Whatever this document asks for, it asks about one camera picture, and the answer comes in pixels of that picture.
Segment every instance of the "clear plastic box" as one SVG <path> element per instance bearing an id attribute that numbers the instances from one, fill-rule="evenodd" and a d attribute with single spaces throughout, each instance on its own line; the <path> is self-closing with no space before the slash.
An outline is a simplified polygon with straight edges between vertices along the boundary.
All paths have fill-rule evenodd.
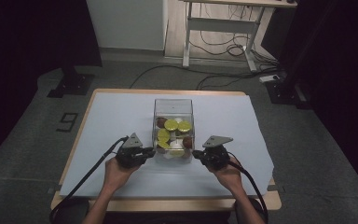
<path id="1" fill-rule="evenodd" d="M 156 99 L 153 143 L 157 162 L 189 163 L 194 150 L 193 104 L 189 99 Z"/>

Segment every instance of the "desk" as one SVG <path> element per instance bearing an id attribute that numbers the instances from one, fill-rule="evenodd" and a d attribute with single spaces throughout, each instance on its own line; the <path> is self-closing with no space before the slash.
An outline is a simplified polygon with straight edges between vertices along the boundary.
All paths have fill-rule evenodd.
<path id="1" fill-rule="evenodd" d="M 88 119 L 88 116 L 90 114 L 90 110 L 93 105 L 93 101 L 96 98 L 97 94 L 100 93 L 134 93 L 137 95 L 146 95 L 146 94 L 165 94 L 165 95 L 178 95 L 180 94 L 183 98 L 190 97 L 190 96 L 244 96 L 245 94 L 243 92 L 227 92 L 227 91 L 147 91 L 147 90 L 96 90 L 90 100 L 89 107 L 86 111 L 85 117 L 82 121 L 82 124 L 80 126 L 80 130 L 78 132 L 77 138 L 74 143 L 74 147 L 71 151 L 70 157 L 68 159 L 68 162 L 65 166 L 65 169 L 62 174 L 62 178 L 60 180 L 60 184 L 63 183 L 63 180 L 66 177 L 66 174 L 68 173 L 68 170 L 70 169 L 70 164 L 72 162 L 72 159 L 76 153 L 76 149 L 78 147 L 81 134 L 84 132 L 84 128 L 86 125 L 86 121 Z M 270 186 L 274 186 L 273 179 L 269 182 Z M 279 194 L 277 190 L 267 191 L 267 193 L 264 195 L 266 204 L 268 209 L 276 210 L 281 207 L 281 201 L 279 198 Z M 60 202 L 62 199 L 62 196 L 60 196 L 60 193 L 57 191 L 54 199 L 51 203 L 51 207 L 54 207 L 57 203 Z M 229 197 L 219 197 L 219 198 L 187 198 L 182 199 L 179 197 L 176 198 L 115 198 L 112 200 L 112 202 L 108 206 L 108 211 L 227 211 L 232 209 L 232 205 L 234 203 L 234 200 L 231 196 Z"/>
<path id="2" fill-rule="evenodd" d="M 189 3 L 186 27 L 186 42 L 183 55 L 183 67 L 189 67 L 190 61 L 190 31 L 211 31 L 211 32 L 225 32 L 236 34 L 249 34 L 251 37 L 247 46 L 243 47 L 246 61 L 249 64 L 251 72 L 256 72 L 255 62 L 251 57 L 252 45 L 255 42 L 255 36 L 260 26 L 261 18 L 263 17 L 265 7 L 296 7 L 297 3 L 287 3 L 285 0 L 181 0 Z M 222 4 L 222 5 L 239 5 L 260 7 L 257 19 L 255 21 L 231 21 L 218 19 L 205 19 L 192 17 L 193 3 L 208 3 L 208 4 Z"/>

